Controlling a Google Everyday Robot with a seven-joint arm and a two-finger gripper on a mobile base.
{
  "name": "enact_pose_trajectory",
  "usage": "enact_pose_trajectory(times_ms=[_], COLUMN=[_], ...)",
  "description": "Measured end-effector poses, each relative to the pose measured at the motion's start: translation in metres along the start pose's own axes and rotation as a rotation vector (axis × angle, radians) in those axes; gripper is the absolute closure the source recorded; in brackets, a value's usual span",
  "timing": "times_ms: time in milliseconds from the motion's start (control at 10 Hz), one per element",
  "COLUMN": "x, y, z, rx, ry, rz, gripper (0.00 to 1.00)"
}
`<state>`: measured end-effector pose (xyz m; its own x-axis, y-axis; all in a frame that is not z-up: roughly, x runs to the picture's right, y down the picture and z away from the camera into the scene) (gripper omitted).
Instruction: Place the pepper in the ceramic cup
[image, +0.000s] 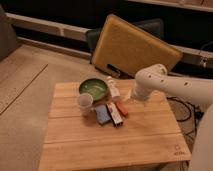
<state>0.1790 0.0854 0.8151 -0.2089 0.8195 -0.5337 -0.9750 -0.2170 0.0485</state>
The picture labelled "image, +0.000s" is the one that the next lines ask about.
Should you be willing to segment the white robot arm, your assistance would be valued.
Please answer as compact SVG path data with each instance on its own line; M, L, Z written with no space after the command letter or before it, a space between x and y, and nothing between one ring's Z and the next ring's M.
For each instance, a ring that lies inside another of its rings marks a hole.
M155 64L135 74L131 96L146 101L153 91L206 107L197 129L188 171L213 171L213 80L169 76L164 65Z

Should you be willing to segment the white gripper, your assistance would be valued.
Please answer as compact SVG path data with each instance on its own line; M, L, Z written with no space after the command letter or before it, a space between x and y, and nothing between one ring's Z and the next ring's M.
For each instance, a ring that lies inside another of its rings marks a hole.
M149 91L147 89L135 86L130 91L130 97L138 101L146 101L149 97Z

